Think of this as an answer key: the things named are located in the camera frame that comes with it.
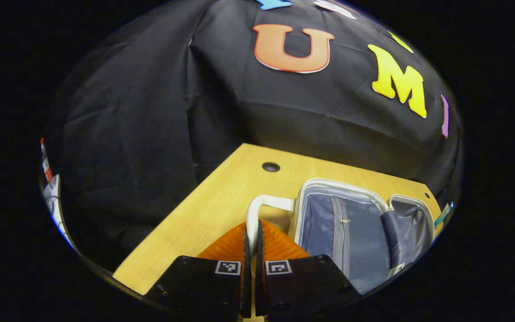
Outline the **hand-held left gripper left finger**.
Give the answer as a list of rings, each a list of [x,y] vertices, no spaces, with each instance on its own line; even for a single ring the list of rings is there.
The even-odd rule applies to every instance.
[[[248,247],[244,222],[197,256],[178,256],[145,297],[182,320],[248,318],[252,298]]]

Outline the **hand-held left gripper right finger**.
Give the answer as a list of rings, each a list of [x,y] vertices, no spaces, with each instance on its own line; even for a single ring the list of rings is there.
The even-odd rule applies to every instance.
[[[259,220],[255,313],[266,320],[343,320],[362,296],[328,255],[308,255]]]

